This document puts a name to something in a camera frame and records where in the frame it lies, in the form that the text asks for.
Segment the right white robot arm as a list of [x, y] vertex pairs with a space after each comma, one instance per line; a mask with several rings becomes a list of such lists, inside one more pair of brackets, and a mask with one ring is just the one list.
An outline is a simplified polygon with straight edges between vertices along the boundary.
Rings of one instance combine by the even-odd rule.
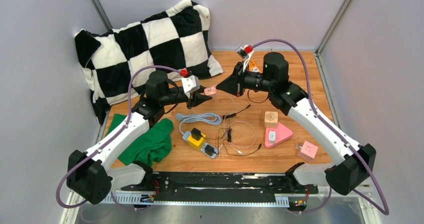
[[266, 54], [263, 63], [262, 72], [253, 72], [238, 62], [216, 88], [237, 97], [247, 89], [266, 92], [271, 104], [303, 126], [330, 156], [328, 164], [298, 163], [288, 169], [285, 185], [290, 192], [298, 193], [305, 185], [329, 185], [338, 194], [348, 195], [369, 177], [361, 160], [372, 169], [375, 148], [350, 138], [310, 104], [308, 94], [289, 80], [289, 63], [281, 53]]

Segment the black adapter with thin cable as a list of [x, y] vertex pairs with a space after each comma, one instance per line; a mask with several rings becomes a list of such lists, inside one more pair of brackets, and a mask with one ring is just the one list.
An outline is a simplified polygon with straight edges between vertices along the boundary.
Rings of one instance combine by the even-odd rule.
[[[238, 113], [245, 111], [246, 109], [248, 109], [249, 107], [251, 107], [251, 104], [249, 104], [246, 108], [242, 109], [239, 112], [236, 113], [232, 113], [232, 114], [225, 114], [222, 115], [221, 120], [224, 121], [225, 119], [229, 119], [229, 118], [233, 118], [235, 117]], [[214, 151], [213, 147], [211, 145], [207, 145], [205, 148], [205, 152], [209, 155], [209, 154], [218, 154]]]

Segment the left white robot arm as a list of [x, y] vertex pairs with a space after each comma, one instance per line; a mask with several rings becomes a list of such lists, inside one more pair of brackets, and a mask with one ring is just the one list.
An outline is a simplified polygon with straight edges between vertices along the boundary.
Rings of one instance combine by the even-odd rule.
[[198, 77], [187, 70], [180, 72], [177, 86], [163, 70], [152, 72], [145, 90], [135, 105], [129, 106], [124, 120], [100, 142], [82, 152], [75, 150], [68, 159], [66, 186], [93, 205], [102, 202], [112, 191], [135, 185], [149, 190], [153, 170], [142, 161], [133, 161], [123, 168], [111, 168], [114, 161], [138, 137], [152, 128], [164, 114], [167, 105], [175, 108], [186, 103], [188, 109], [211, 100], [203, 95]]

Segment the pink usb charger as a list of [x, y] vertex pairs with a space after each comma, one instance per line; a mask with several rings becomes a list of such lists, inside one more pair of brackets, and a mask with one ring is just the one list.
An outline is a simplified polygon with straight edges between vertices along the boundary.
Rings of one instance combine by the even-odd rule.
[[212, 97], [212, 96], [215, 96], [216, 95], [217, 89], [216, 89], [215, 86], [211, 86], [211, 87], [205, 88], [203, 92], [204, 92], [204, 94], [206, 96], [211, 96]]

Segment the beige cube socket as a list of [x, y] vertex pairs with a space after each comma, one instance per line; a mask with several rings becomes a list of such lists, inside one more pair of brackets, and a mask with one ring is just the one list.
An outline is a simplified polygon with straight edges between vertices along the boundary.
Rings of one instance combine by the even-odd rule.
[[279, 124], [279, 114], [274, 111], [264, 113], [264, 126], [266, 128], [277, 128]]

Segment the yellow cube socket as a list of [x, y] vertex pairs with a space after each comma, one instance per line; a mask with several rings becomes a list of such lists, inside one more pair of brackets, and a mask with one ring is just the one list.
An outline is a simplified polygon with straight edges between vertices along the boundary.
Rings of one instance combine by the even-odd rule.
[[191, 147], [199, 151], [206, 143], [206, 135], [201, 133], [200, 139], [197, 140], [192, 134], [189, 134], [187, 142]]

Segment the black tp-link power adapter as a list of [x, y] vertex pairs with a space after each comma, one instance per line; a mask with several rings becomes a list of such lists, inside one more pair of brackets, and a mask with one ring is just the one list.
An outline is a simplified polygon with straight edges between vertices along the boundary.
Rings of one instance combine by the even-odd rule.
[[[191, 131], [190, 131], [191, 133], [192, 133], [192, 135], [197, 139], [197, 140], [199, 140], [200, 139], [200, 137], [201, 137], [201, 133], [202, 133], [202, 131], [200, 131], [199, 129], [197, 129], [197, 128], [193, 128]], [[224, 132], [224, 134], [223, 134], [223, 136], [221, 137], [221, 136], [218, 136], [217, 138], [208, 138], [207, 136], [206, 136], [206, 141], [207, 140], [221, 140], [221, 139], [223, 139], [223, 144], [222, 144], [222, 147], [224, 147], [224, 149], [225, 149], [225, 152], [228, 154], [228, 155], [230, 155], [230, 156], [241, 156], [241, 157], [244, 157], [244, 156], [249, 156], [249, 155], [252, 155], [252, 154], [254, 154], [255, 152], [257, 152], [258, 150], [260, 150], [261, 149], [261, 147], [262, 147], [262, 143], [259, 143], [258, 144], [258, 146], [257, 146], [257, 148], [254, 150], [254, 151], [252, 151], [252, 152], [250, 152], [250, 153], [243, 153], [242, 151], [241, 151], [241, 148], [236, 148], [235, 147], [235, 145], [233, 145], [230, 141], [231, 141], [231, 133], [232, 133], [232, 129], [231, 128], [228, 128], [228, 129], [226, 129], [225, 130], [225, 132]], [[226, 143], [228, 143], [236, 152], [237, 152], [237, 154], [230, 154], [229, 152], [228, 152], [228, 150], [227, 150], [227, 147], [226, 147]]]

